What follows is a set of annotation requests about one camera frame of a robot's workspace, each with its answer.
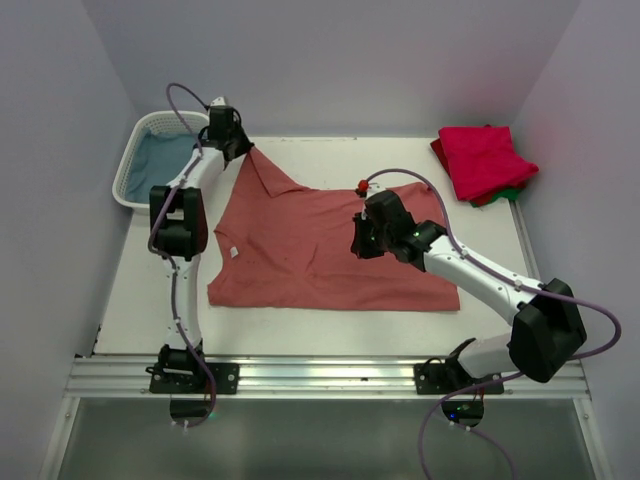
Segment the salmon pink t shirt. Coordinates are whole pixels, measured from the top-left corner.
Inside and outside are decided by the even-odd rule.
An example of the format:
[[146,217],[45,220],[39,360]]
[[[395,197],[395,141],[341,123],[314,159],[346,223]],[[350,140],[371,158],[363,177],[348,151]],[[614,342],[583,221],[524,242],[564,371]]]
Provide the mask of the salmon pink t shirt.
[[349,190],[300,185],[258,149],[239,170],[214,229],[223,266],[212,306],[455,312],[457,287],[387,254],[351,251],[362,201]]

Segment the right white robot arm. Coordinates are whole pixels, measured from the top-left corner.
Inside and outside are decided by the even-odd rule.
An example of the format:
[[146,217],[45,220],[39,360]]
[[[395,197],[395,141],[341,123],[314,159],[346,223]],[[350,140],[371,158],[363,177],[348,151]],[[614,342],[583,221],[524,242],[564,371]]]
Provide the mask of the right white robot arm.
[[351,246],[358,258],[391,254],[462,288],[511,328],[505,335],[467,339],[444,359],[428,360],[421,374],[433,386],[464,393],[509,371],[546,383],[585,343],[576,305],[562,300],[573,295],[563,281],[540,284],[486,259],[474,265],[444,226],[415,222],[396,193],[373,184],[361,195]]

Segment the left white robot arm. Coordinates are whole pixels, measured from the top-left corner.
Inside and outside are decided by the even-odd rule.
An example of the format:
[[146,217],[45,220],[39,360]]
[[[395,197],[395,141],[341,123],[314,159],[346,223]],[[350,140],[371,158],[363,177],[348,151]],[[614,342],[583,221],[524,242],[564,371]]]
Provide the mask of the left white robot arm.
[[210,386],[198,321],[197,276],[208,243],[203,190],[252,148],[238,111],[214,101],[195,133],[191,157],[165,186],[149,194],[148,248],[167,269],[170,318],[156,363],[147,369],[153,393],[201,393]]

